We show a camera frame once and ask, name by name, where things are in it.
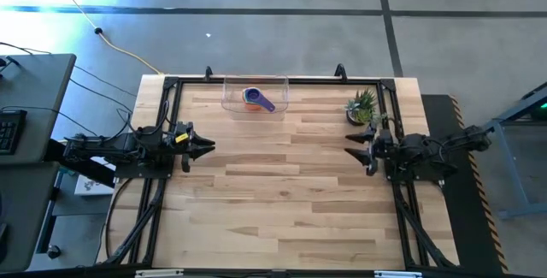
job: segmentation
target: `clear plastic container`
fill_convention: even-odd
[[[244,91],[257,88],[273,104],[273,111],[244,100]],[[289,107],[289,79],[287,76],[227,76],[222,91],[222,108],[234,120],[281,121]]]

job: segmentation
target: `wooden tabletop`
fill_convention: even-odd
[[[163,78],[143,76],[134,126],[155,124]],[[417,79],[395,81],[405,133],[428,133]],[[176,160],[153,266],[403,269],[390,183],[381,168],[366,176],[343,150],[362,146],[344,138],[363,130],[347,123],[344,105],[364,88],[294,85],[283,121],[235,121],[221,106],[222,85],[184,85],[179,121],[193,121],[216,150],[192,162],[188,174]],[[135,223],[142,185],[134,180],[115,206],[111,251]],[[442,193],[425,182],[416,192],[424,229],[457,263]],[[104,259],[103,247],[97,261]]]

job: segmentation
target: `gray floor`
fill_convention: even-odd
[[[79,0],[86,5],[152,8],[232,9],[380,9],[379,0]],[[398,10],[529,11],[546,10],[545,0],[389,0]],[[60,5],[70,0],[0,0],[0,5]],[[221,74],[332,74],[342,62],[353,76],[393,76],[381,16],[286,15],[90,15],[115,44],[129,49],[169,74],[202,74],[207,65]],[[547,20],[544,18],[393,18],[397,47],[406,77],[417,77],[423,93],[458,98],[467,124],[482,124],[507,109],[525,92],[545,82]],[[77,64],[137,92],[140,76],[152,74],[141,63],[105,45],[82,15],[21,13],[0,9],[2,41],[52,52],[71,52]],[[0,49],[0,53],[17,53]],[[74,79],[121,100],[118,93],[74,71]],[[71,84],[62,111],[97,133],[110,134],[121,120],[116,106]],[[59,119],[54,137],[77,133]],[[515,205],[509,177],[498,148],[478,155],[492,209]],[[534,161],[544,161],[534,157]],[[532,182],[530,193],[544,195],[545,185]],[[546,215],[510,221],[497,219],[503,249],[513,273],[545,275]],[[60,222],[60,230],[89,230],[56,237],[68,247],[78,238],[96,237],[96,216]],[[93,250],[97,244],[83,247]],[[88,264],[90,254],[55,261],[54,266]],[[34,260],[33,269],[52,266]]]

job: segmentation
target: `metal bracket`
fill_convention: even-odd
[[[344,65],[342,63],[340,63],[337,67],[336,67],[336,70],[334,71],[334,76],[335,77],[342,77],[342,82],[346,83],[348,81],[348,75],[345,73],[345,68],[344,68]]]
[[[395,80],[393,78],[381,79],[379,80],[379,83],[381,83],[382,86],[384,86],[387,90],[391,92],[394,92],[396,90]]]
[[[163,80],[163,90],[170,89],[177,81],[179,81],[179,77],[165,77],[165,80]]]
[[[183,269],[147,269],[137,270],[135,278],[152,278],[152,277],[182,277]]]
[[[421,278],[421,273],[390,271],[390,270],[375,270],[374,277],[375,278]]]
[[[207,66],[205,69],[205,81],[211,81],[211,76],[213,75],[213,69],[210,66]]]

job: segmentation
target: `wire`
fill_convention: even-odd
[[[117,100],[115,100],[115,99],[113,99],[113,98],[110,98],[110,97],[108,97],[108,96],[106,96],[106,95],[104,95],[104,94],[101,94],[101,93],[99,93],[99,92],[97,92],[97,91],[94,91],[94,90],[88,88],[87,86],[82,86],[80,83],[74,81],[72,78],[70,79],[70,81],[72,81],[73,83],[75,83],[75,84],[78,85],[78,86],[83,87],[84,89],[86,89],[86,90],[89,91],[89,92],[93,92],[93,93],[97,94],[98,96],[100,96],[100,97],[102,97],[102,98],[106,98],[106,99],[108,99],[108,100],[110,100],[110,101],[112,101],[112,102],[114,102],[114,103],[119,104],[120,106],[123,106],[125,109],[127,109],[127,110],[129,110],[129,111],[131,112],[131,110],[129,109],[129,107],[127,107],[125,104],[122,104],[122,103],[118,102]]]
[[[42,52],[42,53],[51,55],[51,52],[49,52],[49,51],[35,50],[35,49],[33,49],[33,48],[27,48],[27,47],[18,47],[18,46],[15,46],[15,45],[13,45],[13,44],[8,44],[8,43],[4,43],[4,42],[0,42],[0,44],[6,45],[6,46],[9,46],[9,47],[13,47],[13,48],[16,48],[16,49],[18,49],[18,50],[23,50],[23,51],[25,51],[26,53],[28,53],[29,55],[34,55],[34,54],[33,54],[32,52],[30,52],[29,50],[36,51],[36,52]],[[131,95],[131,96],[133,96],[133,97],[137,97],[137,95],[135,95],[135,94],[133,94],[133,93],[131,93],[131,92],[129,92],[129,91],[126,91],[126,90],[124,90],[124,89],[122,89],[122,88],[120,88],[120,87],[118,87],[118,86],[115,86],[115,85],[109,83],[109,82],[106,81],[106,80],[102,80],[102,79],[98,78],[95,74],[90,73],[89,71],[87,71],[87,70],[85,70],[85,69],[79,67],[78,65],[74,65],[74,67],[77,68],[77,69],[79,69],[79,70],[81,70],[82,72],[84,72],[84,73],[86,73],[86,74],[89,74],[89,75],[92,76],[93,78],[95,78],[95,79],[97,79],[97,80],[99,80],[99,81],[101,81],[101,82],[103,82],[103,83],[105,83],[105,84],[107,84],[107,85],[109,85],[109,86],[112,86],[112,87],[114,87],[114,88],[116,88],[116,89],[118,89],[118,90],[120,90],[120,91],[122,91],[122,92],[124,92],[124,93],[127,93],[127,94],[129,94],[129,95]]]
[[[163,102],[163,113],[162,113],[162,117],[161,117],[160,122],[156,125],[156,128],[154,128],[154,130],[151,131],[151,132],[142,133],[142,134],[143,134],[143,135],[152,135],[152,134],[156,133],[160,128],[162,128],[163,122],[164,122],[165,120],[167,120],[167,118],[168,118],[168,112],[169,112],[169,101],[166,100],[165,102]]]
[[[123,119],[122,115],[120,114],[120,111],[121,112],[126,112],[128,113],[128,116],[127,116],[127,119],[126,119],[126,124],[129,126],[129,129],[131,129],[131,131],[133,132],[133,137],[137,140],[137,142],[139,142],[141,145],[146,145],[146,143],[144,143],[143,141],[140,140],[140,138],[138,137],[139,135],[151,135],[151,134],[154,134],[156,133],[163,125],[163,122],[165,120],[167,120],[167,114],[168,114],[168,111],[169,111],[169,101],[166,100],[165,102],[163,102],[163,112],[162,112],[162,116],[161,116],[161,120],[160,122],[158,123],[158,125],[156,125],[156,127],[154,128],[154,130],[152,132],[146,132],[146,133],[142,133],[142,132],[138,132],[132,125],[131,125],[131,122],[129,121],[130,120],[130,115],[132,115],[131,112],[127,112],[123,109],[120,109],[120,108],[116,108],[116,112],[118,113],[118,116],[120,118]]]
[[[113,84],[109,83],[108,81],[105,81],[105,80],[102,80],[102,79],[98,78],[95,74],[92,74],[92,73],[86,71],[85,69],[79,67],[78,65],[74,65],[74,67],[77,68],[77,69],[79,69],[79,70],[81,70],[82,72],[84,72],[84,73],[86,73],[86,74],[89,74],[90,76],[94,77],[95,79],[97,79],[97,80],[99,80],[99,81],[101,81],[101,82],[103,82],[103,83],[105,83],[105,84],[107,84],[107,85],[109,85],[109,86],[112,86],[112,87],[114,87],[114,88],[116,88],[116,89],[118,89],[118,90],[120,90],[120,91],[122,91],[122,92],[124,92],[124,93],[127,93],[127,94],[129,94],[129,95],[131,95],[131,96],[133,96],[133,97],[137,97],[137,95],[135,95],[135,94],[133,94],[133,93],[131,93],[131,92],[129,92],[129,91],[126,91],[126,90],[124,90],[124,89],[122,89],[122,88],[120,88],[120,87],[118,87],[118,86],[114,86]]]
[[[118,198],[120,197],[121,193],[126,189],[127,184],[131,182],[132,178],[127,179],[123,184],[121,184],[120,189],[118,189],[118,192],[112,197],[112,203],[109,207],[109,214],[106,216],[106,231],[104,232],[104,250],[106,251],[106,258],[110,257],[110,245],[109,245],[109,230],[110,230],[110,220],[112,219],[112,211],[114,210],[115,204],[118,201]]]
[[[17,46],[15,46],[15,45],[8,44],[8,43],[4,43],[4,42],[0,42],[0,44],[6,45],[6,46],[9,46],[9,47],[13,47],[13,48],[16,48],[16,49],[18,49],[18,50],[23,50],[23,51],[25,51],[27,54],[32,55],[32,52],[30,52],[30,51],[28,51],[28,50],[26,50],[26,49],[24,49],[24,48],[17,47]]]
[[[83,140],[83,139],[74,139],[74,138],[69,138],[69,137],[65,137],[65,139],[66,139],[66,140],[74,140],[74,141],[97,142],[97,143],[107,142],[107,141],[110,141],[110,140],[112,140],[112,139],[114,139],[114,138],[120,136],[120,135],[123,133],[124,129],[126,129],[126,127],[127,127],[127,123],[129,122],[129,119],[130,119],[130,114],[127,113],[127,119],[124,120],[124,125],[123,125],[123,127],[120,128],[120,130],[118,131],[118,133],[116,133],[116,134],[113,135],[112,137],[108,137],[108,138],[106,138],[106,139],[104,139],[104,140]]]
[[[112,47],[114,50],[117,50],[121,53],[124,53],[128,56],[132,56],[134,57],[135,59],[141,61],[141,63],[143,63],[144,65],[146,65],[147,67],[149,67],[151,70],[153,70],[154,72],[156,72],[156,74],[163,74],[162,72],[160,72],[157,68],[154,68],[153,66],[151,66],[147,61],[145,61],[143,58],[141,58],[140,56],[137,56],[127,50],[123,50],[122,48],[120,47],[117,47],[115,45],[113,45],[112,43],[110,43],[105,37],[104,37],[104,34],[103,34],[103,29],[101,29],[100,27],[97,27],[93,21],[91,21],[91,19],[89,18],[89,16],[84,12],[84,10],[79,6],[79,4],[76,2],[76,0],[72,0],[72,2],[74,3],[74,5],[76,5],[76,7],[79,9],[79,11],[82,13],[82,15],[84,15],[84,17],[87,19],[87,21],[89,21],[90,25],[93,27],[93,29],[95,30],[95,34],[98,34],[104,41],[104,43],[106,43],[108,46]]]
[[[441,159],[441,162],[446,163],[446,161],[449,159],[448,157],[448,151],[444,148],[444,143],[441,143],[440,141],[433,139],[433,138],[427,138],[426,139],[429,142],[433,142],[434,144],[438,145],[438,157]],[[446,159],[443,157],[443,151],[446,153]]]
[[[101,246],[102,246],[102,243],[103,243],[103,231],[104,231],[104,226],[105,225],[106,225],[106,222],[103,223],[103,226],[101,227],[101,231],[99,232],[99,247],[97,248],[97,253],[95,254],[95,259],[96,260],[99,257],[99,252],[101,251]]]
[[[65,115],[63,114],[61,111],[57,111],[55,109],[51,109],[51,108],[45,108],[45,107],[32,107],[32,106],[3,106],[0,110],[4,110],[4,109],[42,109],[42,110],[49,110],[49,111],[53,111],[59,115],[62,115],[64,117],[66,117],[67,119],[69,119],[72,123],[78,125],[79,127],[82,127],[84,128],[87,132],[89,133],[92,133],[94,136],[97,136],[96,133],[94,133],[92,130],[89,130],[87,128],[85,128],[85,126],[79,124],[78,122],[76,122],[75,120],[73,120],[70,116],[68,115]]]
[[[460,139],[466,139],[466,138],[469,138],[471,136],[475,136],[475,135],[478,135],[478,134],[483,134],[484,132],[475,132],[475,133],[470,133],[470,134],[465,134],[463,136],[460,136],[460,137],[457,137],[457,138],[453,138],[453,139],[448,139],[446,140],[445,142],[443,142],[443,145],[446,145],[448,144],[449,142],[453,142],[454,140],[460,140]]]

